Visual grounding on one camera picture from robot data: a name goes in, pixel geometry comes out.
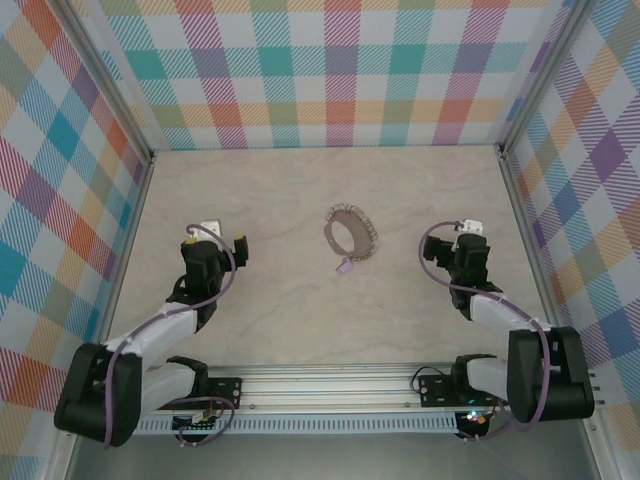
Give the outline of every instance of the plaid backdrop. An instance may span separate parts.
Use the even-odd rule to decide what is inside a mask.
[[[640,478],[640,0],[601,0],[515,149],[562,320]]]
[[[150,142],[174,150],[493,144],[571,3],[74,0]]]
[[[35,478],[143,162],[45,0],[0,2],[0,479]]]

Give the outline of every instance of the metal corner post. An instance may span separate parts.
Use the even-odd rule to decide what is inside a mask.
[[[100,52],[93,45],[75,9],[70,5],[69,0],[48,0],[47,3],[80,55],[82,63],[91,74],[98,90],[105,97],[115,117],[122,125],[132,145],[147,163],[151,163],[153,149],[145,139],[138,122],[122,98],[120,90],[109,72],[109,68],[102,59]]]
[[[129,258],[131,257],[131,251],[133,250],[133,244],[138,231],[138,225],[140,225],[140,219],[142,218],[142,210],[149,191],[149,185],[151,184],[151,177],[153,175],[153,169],[155,164],[151,163],[145,167],[144,174],[142,176],[142,182],[140,183],[140,193],[136,200],[136,205],[133,209],[133,215],[131,217],[131,224],[122,247],[122,253],[116,266],[116,273],[113,277],[113,284],[111,286],[111,293],[109,300],[102,313],[102,321],[100,322],[100,328],[96,330],[94,342],[102,342],[107,339],[109,331],[111,330],[111,324],[113,317],[116,313],[116,306],[118,304],[118,298],[120,297],[120,291],[122,290],[122,284],[124,282],[124,276],[129,264]]]
[[[502,144],[502,151],[505,152],[507,157],[505,160],[509,160],[510,153],[526,131],[547,89],[555,80],[567,58],[573,42],[580,34],[583,25],[589,19],[597,3],[598,0],[575,0],[573,9],[569,13],[562,31],[551,46],[547,59]]]
[[[503,152],[500,151],[499,147],[496,148],[496,155],[544,313],[549,323],[554,326],[560,326],[560,309],[553,294],[549,279],[545,274],[540,249],[538,248],[531,223],[526,216],[526,210],[518,192],[513,170],[509,162],[504,158]],[[586,443],[586,447],[593,454],[595,462],[594,469],[597,469],[601,478],[607,480],[622,480],[625,477],[620,473],[620,468],[612,453],[612,447],[607,438],[602,415],[603,413],[596,409],[591,418],[582,421],[584,436],[581,438],[581,441]]]

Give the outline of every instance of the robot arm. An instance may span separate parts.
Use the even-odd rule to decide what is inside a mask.
[[[451,373],[461,398],[488,392],[506,400],[513,415],[529,422],[538,407],[543,380],[540,334],[530,318],[507,305],[506,297],[487,280],[490,251],[480,222],[467,220],[455,242],[428,237],[422,255],[451,276],[454,307],[470,321],[483,324],[507,346],[506,360],[495,355],[463,355]],[[536,319],[550,351],[550,382],[541,421],[587,418],[595,401],[580,336],[574,328],[553,327]]]
[[[217,221],[203,226],[216,235],[220,231]],[[236,266],[245,266],[249,257],[246,237],[236,238],[234,247]],[[103,344],[87,343],[78,348],[56,407],[57,428],[98,441],[105,439],[107,367],[123,342],[126,346],[115,360],[111,377],[110,445],[126,442],[147,413],[179,398],[210,395],[206,391],[208,368],[201,362],[172,357],[161,367],[149,370],[169,348],[206,325],[217,304],[197,305],[216,296],[225,273],[231,271],[230,259],[214,238],[200,232],[182,243],[181,253],[186,274],[174,285],[155,323]]]

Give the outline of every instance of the purple cable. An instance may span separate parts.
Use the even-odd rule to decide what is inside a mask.
[[[207,443],[211,443],[214,440],[217,440],[218,438],[220,438],[222,436],[222,434],[224,432],[226,432],[229,429],[229,427],[231,427],[231,423],[233,422],[233,419],[236,416],[236,407],[233,405],[232,402],[230,402],[226,398],[222,398],[222,397],[180,398],[178,400],[174,400],[173,402],[170,402],[169,405],[175,405],[175,404],[178,404],[178,403],[192,403],[192,402],[218,402],[218,403],[224,403],[225,406],[227,406],[227,407],[229,407],[231,409],[231,416],[229,417],[229,420],[227,420],[227,423],[225,424],[225,426],[222,427],[219,432],[212,433],[211,435],[208,435],[204,440],[201,440],[200,442],[187,442],[182,437],[182,432],[184,431],[184,428],[185,428],[185,427],[182,427],[180,430],[178,430],[178,438],[180,439],[180,446],[181,447],[184,447],[186,445],[186,446],[189,446],[189,447],[197,448],[197,447],[200,447],[202,445],[206,445]]]
[[[540,343],[542,344],[542,363],[543,363],[543,367],[542,367],[542,388],[540,389],[540,399],[538,400],[538,405],[536,407],[536,411],[533,414],[533,417],[531,417],[531,420],[528,423],[520,423],[514,417],[509,416],[509,423],[504,424],[503,426],[501,426],[497,430],[494,430],[493,432],[485,435],[482,438],[483,438],[483,440],[489,440],[491,438],[494,438],[494,437],[500,435],[501,433],[507,431],[509,429],[509,426],[513,427],[514,429],[516,429],[516,430],[518,430],[520,432],[529,431],[534,426],[536,426],[536,424],[540,421],[540,417],[542,417],[542,412],[544,411],[544,406],[547,403],[547,396],[549,394],[549,380],[550,380],[550,377],[551,377],[551,352],[549,351],[549,344],[547,343],[547,337],[545,336],[544,330],[542,329],[540,324],[531,315],[529,315],[527,312],[522,310],[517,305],[515,305],[515,304],[511,303],[510,301],[504,299],[503,297],[501,297],[499,295],[495,295],[493,293],[488,293],[488,292],[484,292],[482,290],[478,290],[477,288],[470,288],[470,287],[463,287],[463,286],[460,286],[460,285],[453,285],[453,284],[451,284],[449,282],[445,282],[444,280],[439,279],[431,270],[429,270],[427,262],[425,261],[424,256],[423,256],[424,246],[427,243],[427,238],[437,228],[446,227],[446,226],[461,227],[462,223],[461,222],[452,222],[452,221],[436,223],[435,225],[430,227],[424,233],[424,235],[422,236],[422,239],[420,239],[420,246],[419,246],[419,250],[418,250],[418,259],[420,261],[420,265],[422,266],[422,269],[429,276],[429,278],[431,278],[436,283],[438,283],[438,284],[440,284],[440,285],[442,285],[444,287],[452,288],[454,290],[459,290],[461,292],[469,292],[469,293],[473,293],[473,294],[476,294],[476,295],[484,295],[485,297],[488,297],[488,298],[490,298],[492,300],[495,300],[497,302],[500,302],[500,303],[506,305],[511,310],[513,310],[515,313],[517,313],[521,317],[525,318],[531,325],[533,325],[533,328],[536,329],[536,331],[538,332],[538,335],[540,336]],[[468,438],[475,438],[475,437],[472,437],[471,435],[465,434],[464,432],[461,432],[461,433],[462,433],[463,436],[466,436]]]
[[[229,257],[229,262],[231,263],[231,275],[229,277],[229,281],[224,284],[217,295],[214,295],[207,300],[196,303],[195,305],[188,305],[186,307],[177,308],[175,310],[171,310],[170,312],[159,313],[155,317],[150,318],[146,322],[139,325],[133,332],[131,332],[131,334],[126,339],[122,341],[120,345],[118,345],[118,348],[116,348],[116,350],[113,352],[113,355],[111,356],[111,359],[109,360],[109,365],[107,366],[107,375],[105,378],[105,416],[107,423],[103,443],[105,450],[108,449],[111,445],[111,436],[113,434],[113,370],[115,369],[116,361],[122,353],[122,350],[125,349],[125,347],[131,340],[140,335],[142,331],[156,323],[158,320],[171,317],[172,315],[178,315],[179,313],[196,310],[200,307],[204,307],[206,305],[209,305],[210,303],[217,301],[220,297],[222,297],[222,295],[227,293],[227,290],[229,290],[229,287],[233,283],[233,279],[236,276],[236,260],[235,258],[233,258],[233,252],[231,252],[231,249],[227,246],[227,244],[224,243],[224,241],[218,235],[213,233],[208,228],[203,227],[202,225],[196,225],[193,223],[187,225],[187,233],[192,234],[194,228],[202,230],[207,235],[211,235],[211,237],[213,237],[213,239],[220,244],[220,246],[224,250],[224,253],[226,253]]]

